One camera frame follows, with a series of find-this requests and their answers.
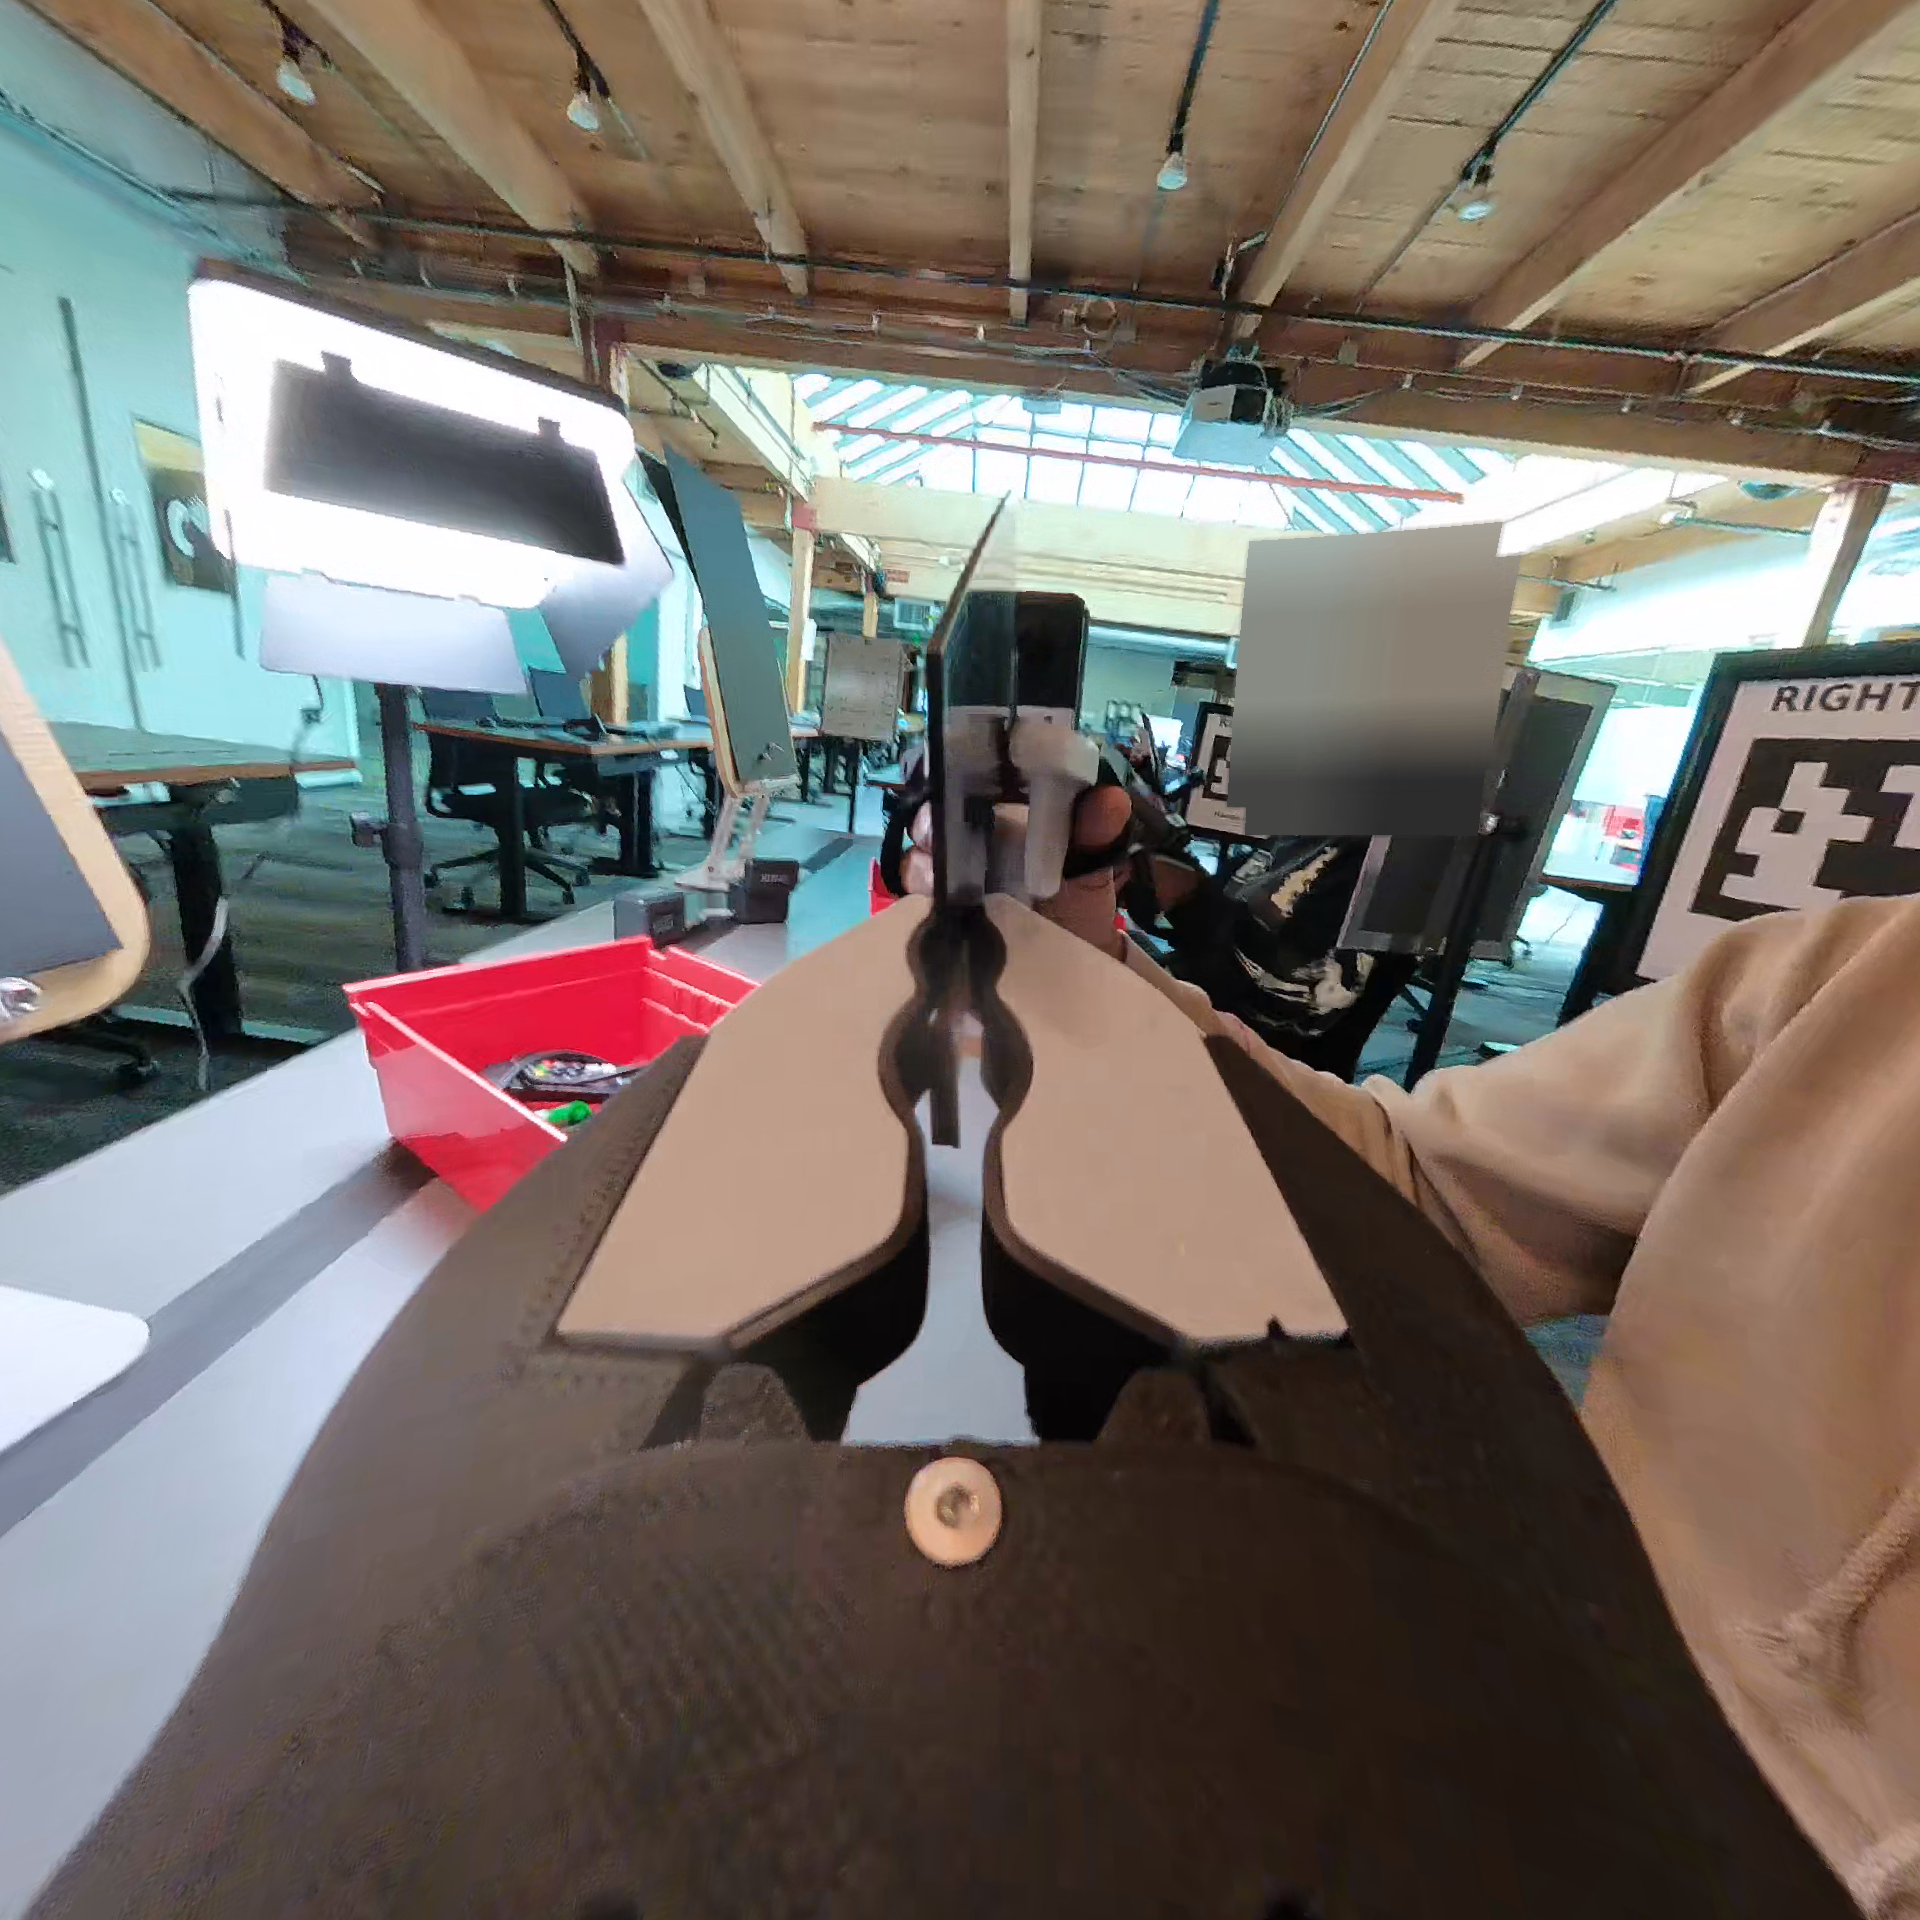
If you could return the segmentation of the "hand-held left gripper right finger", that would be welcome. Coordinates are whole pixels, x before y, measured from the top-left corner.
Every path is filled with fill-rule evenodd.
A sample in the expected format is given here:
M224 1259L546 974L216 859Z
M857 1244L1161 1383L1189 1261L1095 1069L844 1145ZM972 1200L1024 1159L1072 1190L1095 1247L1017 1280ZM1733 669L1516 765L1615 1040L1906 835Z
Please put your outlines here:
M1209 1030L1029 905L979 927L981 1301L1033 1435L1097 1437L1137 1373L1344 1340Z

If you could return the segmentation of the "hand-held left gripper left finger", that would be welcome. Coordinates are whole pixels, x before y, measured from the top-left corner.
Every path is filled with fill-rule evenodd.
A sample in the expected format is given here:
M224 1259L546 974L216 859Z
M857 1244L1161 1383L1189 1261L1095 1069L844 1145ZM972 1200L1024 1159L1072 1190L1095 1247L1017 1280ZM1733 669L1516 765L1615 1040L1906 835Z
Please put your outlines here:
M812 1437L929 1308L919 1093L929 902L883 910L759 983L699 1045L561 1310L569 1352L757 1365Z

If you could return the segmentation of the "black divider plate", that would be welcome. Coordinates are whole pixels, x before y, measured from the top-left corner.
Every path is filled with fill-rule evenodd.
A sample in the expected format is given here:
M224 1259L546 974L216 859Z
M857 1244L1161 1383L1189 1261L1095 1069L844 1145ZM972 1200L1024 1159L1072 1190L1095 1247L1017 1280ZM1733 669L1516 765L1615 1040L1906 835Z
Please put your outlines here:
M1017 539L1011 500L993 511L927 653L930 910L922 937L929 1117L960 1145L955 1029L993 937L994 820L1017 702Z

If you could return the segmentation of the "person's right forearm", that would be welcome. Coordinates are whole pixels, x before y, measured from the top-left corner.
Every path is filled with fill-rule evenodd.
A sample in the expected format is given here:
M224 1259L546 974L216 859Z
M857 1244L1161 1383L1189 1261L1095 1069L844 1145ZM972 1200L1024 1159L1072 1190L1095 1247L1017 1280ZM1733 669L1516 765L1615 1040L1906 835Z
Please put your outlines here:
M1746 959L1724 937L1685 974L1503 1060L1347 1085L1261 1045L1139 949L1115 952L1194 1023L1233 1040L1435 1225L1524 1326L1616 1308L1637 1286L1722 1280L1724 1200L1683 1161L1737 1054L1727 1011Z

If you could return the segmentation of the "person's right hand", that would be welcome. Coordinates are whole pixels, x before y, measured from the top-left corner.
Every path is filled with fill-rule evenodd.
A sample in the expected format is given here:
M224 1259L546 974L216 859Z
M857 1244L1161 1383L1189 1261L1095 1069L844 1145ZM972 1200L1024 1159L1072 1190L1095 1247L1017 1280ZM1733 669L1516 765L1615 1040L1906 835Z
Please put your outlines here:
M1120 923L1120 892L1132 876L1135 840L1135 804L1120 783L1082 790L1072 806L1064 879L1037 901L1045 921L1120 965L1132 950Z

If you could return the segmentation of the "printed tag board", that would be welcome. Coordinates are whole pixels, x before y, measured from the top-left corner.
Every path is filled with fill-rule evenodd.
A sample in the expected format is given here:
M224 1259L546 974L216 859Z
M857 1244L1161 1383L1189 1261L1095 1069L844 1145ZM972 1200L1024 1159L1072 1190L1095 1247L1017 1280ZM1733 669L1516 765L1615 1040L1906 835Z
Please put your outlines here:
M1194 721L1179 811L1200 835L1239 843L1249 838L1245 809L1233 803L1233 704L1203 704Z
M1559 1023L1676 974L1722 929L1917 892L1917 637L1714 657L1637 879L1600 917Z

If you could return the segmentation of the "black remote control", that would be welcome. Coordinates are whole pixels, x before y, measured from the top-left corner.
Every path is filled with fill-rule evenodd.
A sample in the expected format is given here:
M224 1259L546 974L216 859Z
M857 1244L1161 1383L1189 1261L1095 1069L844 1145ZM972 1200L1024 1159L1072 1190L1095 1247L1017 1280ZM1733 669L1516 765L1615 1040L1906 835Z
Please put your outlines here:
M524 1108L599 1108L644 1072L644 1063L612 1063L578 1049L535 1049L480 1069L491 1089Z

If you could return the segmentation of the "ceiling projector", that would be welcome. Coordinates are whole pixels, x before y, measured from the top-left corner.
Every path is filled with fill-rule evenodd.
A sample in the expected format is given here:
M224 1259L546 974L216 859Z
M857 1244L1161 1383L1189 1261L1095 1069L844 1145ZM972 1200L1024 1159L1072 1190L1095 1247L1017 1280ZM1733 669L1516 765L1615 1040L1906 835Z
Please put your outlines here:
M1172 440L1186 463L1260 467L1292 429L1295 406L1283 367L1228 353L1194 377Z

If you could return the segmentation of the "black office chair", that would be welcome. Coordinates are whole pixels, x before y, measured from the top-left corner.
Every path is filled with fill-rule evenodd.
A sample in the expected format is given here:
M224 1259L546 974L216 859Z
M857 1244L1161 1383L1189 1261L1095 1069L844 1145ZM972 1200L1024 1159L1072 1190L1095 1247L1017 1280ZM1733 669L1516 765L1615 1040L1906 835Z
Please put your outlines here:
M459 870L493 869L499 879L497 918L528 923L535 917L525 902L525 879L551 881L567 907L578 902L592 863L573 854L559 854L546 838L553 829L588 827L597 817L594 803L559 775L522 776L522 758L493 742L437 732L440 724L480 728L493 724L491 697L485 692L425 687L418 692L425 721L425 811L441 822L485 827L493 835L489 853L472 853L429 865L423 884L440 893L444 879Z

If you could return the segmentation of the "wooden desk with black legs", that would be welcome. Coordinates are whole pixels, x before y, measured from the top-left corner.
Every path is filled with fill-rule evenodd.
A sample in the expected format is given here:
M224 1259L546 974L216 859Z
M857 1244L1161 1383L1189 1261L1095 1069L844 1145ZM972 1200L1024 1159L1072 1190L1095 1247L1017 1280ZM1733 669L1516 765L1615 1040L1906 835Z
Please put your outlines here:
M217 831L240 825L288 825L301 803L301 776L357 779L351 756L305 744L307 712L290 748L204 735L170 735L130 726L56 721L56 742L96 806L112 840L152 838L175 879L184 972L170 1006L140 1003L130 991L95 1015L96 1049L119 1049L135 1078L153 1077L147 1037L192 1036L205 1054L245 1052L284 1059L325 1043L299 1023L249 1019L234 956L236 881L224 873Z
M610 728L588 726L586 721L535 726L493 719L491 726L467 728L440 724L437 732L493 741L512 749L522 761L524 779L532 779L535 773L541 773L578 785L594 803L594 822L588 827L553 829L546 843L559 854L588 859L592 863L589 879L657 879L660 876L657 848L657 779L660 775L675 771L699 775L704 779L704 799L709 799L716 789L712 758L713 741L707 726L668 724ZM488 835L483 853L489 853L497 840L485 827L483 831ZM469 877L472 873L493 876L493 907L477 910L473 881ZM483 918L515 923L497 918L499 879L493 869L457 870L447 879L459 879L452 895L452 912L477 912Z

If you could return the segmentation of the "black light stand pole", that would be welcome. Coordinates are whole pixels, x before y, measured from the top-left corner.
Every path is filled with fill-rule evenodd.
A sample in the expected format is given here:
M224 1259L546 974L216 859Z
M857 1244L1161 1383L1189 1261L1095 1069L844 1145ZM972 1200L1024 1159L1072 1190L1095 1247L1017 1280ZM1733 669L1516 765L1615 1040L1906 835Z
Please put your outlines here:
M372 680L376 732L386 806L379 820L355 817L360 845L381 853L392 893L392 935L397 974L429 967L423 809L416 779L411 689Z

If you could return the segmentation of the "dark board on tripod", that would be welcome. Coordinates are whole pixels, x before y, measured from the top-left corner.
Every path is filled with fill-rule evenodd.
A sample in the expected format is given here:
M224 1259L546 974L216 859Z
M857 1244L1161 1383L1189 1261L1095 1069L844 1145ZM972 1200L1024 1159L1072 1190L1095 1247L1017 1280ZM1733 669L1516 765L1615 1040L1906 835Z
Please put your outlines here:
M1394 1003L1428 988L1412 1027L1412 1084L1439 1063L1473 961L1506 959L1615 700L1615 684L1508 664L1480 825L1466 836L1370 840L1341 921L1341 952L1372 959L1328 1067L1354 1078Z

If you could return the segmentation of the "studio light panel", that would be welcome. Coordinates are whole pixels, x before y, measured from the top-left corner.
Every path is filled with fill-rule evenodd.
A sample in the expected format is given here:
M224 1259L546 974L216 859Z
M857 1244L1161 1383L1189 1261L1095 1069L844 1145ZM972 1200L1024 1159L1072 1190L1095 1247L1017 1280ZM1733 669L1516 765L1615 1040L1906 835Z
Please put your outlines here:
M586 680L672 581L608 398L209 263L188 287L217 549L284 677Z

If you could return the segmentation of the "beige hoodie drawstring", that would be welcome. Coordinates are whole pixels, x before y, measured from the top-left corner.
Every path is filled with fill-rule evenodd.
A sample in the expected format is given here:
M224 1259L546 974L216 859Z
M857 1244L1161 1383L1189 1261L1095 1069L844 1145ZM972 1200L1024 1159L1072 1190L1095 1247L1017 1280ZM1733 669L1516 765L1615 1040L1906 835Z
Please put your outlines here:
M1858 1719L1857 1641L1885 1585L1917 1545L1917 1485L1906 1483L1808 1599L1768 1633L1768 1657L1788 1681L1840 1717Z

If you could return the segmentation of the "wall poster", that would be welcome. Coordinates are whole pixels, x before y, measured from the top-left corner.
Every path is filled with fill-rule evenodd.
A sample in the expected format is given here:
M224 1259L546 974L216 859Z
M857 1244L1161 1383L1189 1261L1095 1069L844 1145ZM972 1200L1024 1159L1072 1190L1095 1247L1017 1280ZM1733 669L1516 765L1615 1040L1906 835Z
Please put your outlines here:
M234 563L212 537L201 444L175 428L133 421L147 477L161 574L170 584L234 596Z

